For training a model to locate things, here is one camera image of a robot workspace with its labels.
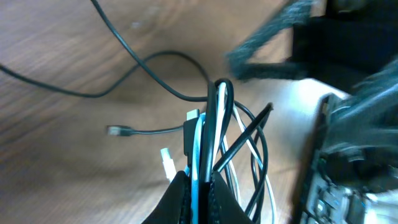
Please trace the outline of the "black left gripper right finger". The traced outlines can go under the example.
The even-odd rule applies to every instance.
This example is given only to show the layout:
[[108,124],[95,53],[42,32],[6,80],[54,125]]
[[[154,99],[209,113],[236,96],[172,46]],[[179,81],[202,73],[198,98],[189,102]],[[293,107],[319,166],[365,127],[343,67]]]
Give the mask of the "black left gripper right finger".
[[235,200],[219,172],[212,173],[208,194],[208,223],[253,224]]

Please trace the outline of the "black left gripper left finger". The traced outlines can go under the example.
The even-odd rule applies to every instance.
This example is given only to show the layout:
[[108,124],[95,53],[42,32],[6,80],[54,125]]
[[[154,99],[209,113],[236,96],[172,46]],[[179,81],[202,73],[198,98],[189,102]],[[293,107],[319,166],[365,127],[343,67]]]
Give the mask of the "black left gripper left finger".
[[161,200],[142,224],[191,223],[190,179],[178,171]]

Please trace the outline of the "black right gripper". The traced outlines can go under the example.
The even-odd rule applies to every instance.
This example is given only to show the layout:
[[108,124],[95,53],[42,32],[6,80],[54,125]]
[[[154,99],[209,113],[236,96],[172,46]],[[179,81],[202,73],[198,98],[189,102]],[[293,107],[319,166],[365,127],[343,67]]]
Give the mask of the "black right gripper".
[[[285,3],[228,54],[238,80],[313,78],[346,93],[397,56],[397,1],[328,1],[310,17],[312,0]],[[246,63],[267,41],[295,23],[292,62]]]

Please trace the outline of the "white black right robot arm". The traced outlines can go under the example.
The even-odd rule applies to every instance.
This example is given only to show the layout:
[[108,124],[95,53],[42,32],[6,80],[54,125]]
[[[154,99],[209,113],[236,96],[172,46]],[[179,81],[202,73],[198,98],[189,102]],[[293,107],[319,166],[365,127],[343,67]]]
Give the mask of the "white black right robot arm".
[[228,55],[233,75],[313,78],[324,97],[294,198],[293,223],[397,220],[397,2],[289,1]]

